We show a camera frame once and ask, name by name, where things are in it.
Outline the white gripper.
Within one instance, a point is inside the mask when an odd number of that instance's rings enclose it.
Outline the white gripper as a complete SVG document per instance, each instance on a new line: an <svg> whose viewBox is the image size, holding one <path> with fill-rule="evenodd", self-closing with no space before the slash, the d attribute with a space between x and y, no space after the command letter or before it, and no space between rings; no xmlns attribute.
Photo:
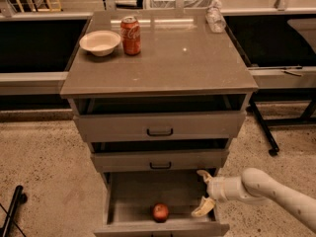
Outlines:
<svg viewBox="0 0 316 237"><path fill-rule="evenodd" d="M202 197L199 206L192 212L192 217L203 217L212 211L216 201L242 200L245 190L240 177L215 177L205 170L197 170L197 174L207 184L207 193L210 197Z"/></svg>

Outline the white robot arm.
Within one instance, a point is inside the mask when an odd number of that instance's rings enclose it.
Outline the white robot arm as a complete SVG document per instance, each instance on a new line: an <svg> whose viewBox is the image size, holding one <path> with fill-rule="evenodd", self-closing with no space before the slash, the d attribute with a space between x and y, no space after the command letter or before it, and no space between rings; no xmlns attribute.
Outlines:
<svg viewBox="0 0 316 237"><path fill-rule="evenodd" d="M217 202L261 204L272 200L316 233L316 199L279 183L262 170L247 168L237 177L212 177L205 170L197 170L197 174L206 184L208 197L201 198L192 217L207 215Z"/></svg>

